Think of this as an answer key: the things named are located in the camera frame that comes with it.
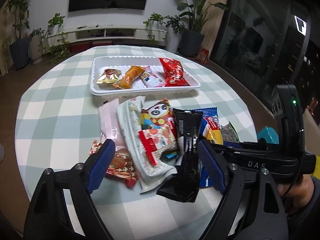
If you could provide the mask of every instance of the black snack wrapper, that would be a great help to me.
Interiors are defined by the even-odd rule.
[[[178,133],[177,142],[180,141],[180,159],[176,164],[178,173],[158,189],[157,195],[179,202],[193,203],[198,195],[200,183],[197,143],[202,113],[175,108],[172,112]]]

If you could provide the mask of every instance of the panda cartoon on wrapper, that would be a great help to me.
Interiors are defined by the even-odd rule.
[[[159,101],[154,106],[147,110],[141,110],[141,126],[143,130],[146,129],[159,129],[165,123],[172,126],[173,115],[172,109],[167,99]]]

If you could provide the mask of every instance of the tv stand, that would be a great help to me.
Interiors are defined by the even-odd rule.
[[[136,39],[136,40],[149,40],[149,34],[144,26],[116,26],[105,25],[99,27],[85,27],[81,29],[70,28],[65,29],[64,32],[68,33],[65,40],[69,43],[79,41],[94,41],[94,40],[113,40],[113,39]],[[165,38],[165,31],[159,31],[156,28],[152,29],[152,36],[156,41],[163,41]],[[58,35],[49,37],[49,44],[58,45],[63,42],[63,38]]]

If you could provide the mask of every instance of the floor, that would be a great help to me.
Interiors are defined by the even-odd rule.
[[[14,149],[14,129],[20,98],[23,93],[42,75],[57,63],[42,62],[29,64],[0,78],[0,143],[4,146],[5,157],[0,164],[0,211],[18,232],[23,231],[29,199],[25,192],[17,166]]]
[[[11,70],[0,78],[0,143],[5,149],[5,158],[0,165],[0,211],[19,232],[23,231],[29,199],[15,157],[14,130],[17,110],[23,93],[55,65],[57,63],[49,64],[48,58],[45,58],[44,61],[36,65],[29,64],[22,70]],[[243,99],[256,131],[265,126],[275,127],[270,112],[244,86],[211,61],[206,67],[217,73]]]

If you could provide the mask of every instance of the white plastic tray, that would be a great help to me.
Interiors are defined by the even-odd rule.
[[[200,87],[200,83],[194,79],[187,71],[184,70],[183,77],[190,86],[186,87],[159,87],[159,88],[147,88],[142,82],[141,78],[137,78],[133,84],[132,89],[113,89],[106,88],[101,89],[97,85],[97,79],[103,74],[105,69],[113,68],[121,70],[120,78],[129,70],[132,66],[150,66],[153,73],[159,77],[164,78],[164,71],[159,58],[157,57],[143,57],[143,56],[117,56],[117,57],[97,57],[93,60],[91,80],[90,80],[90,92],[96,96],[103,95],[117,95],[120,97],[132,96],[132,95],[150,95],[159,93],[177,93],[188,92],[190,90]]]

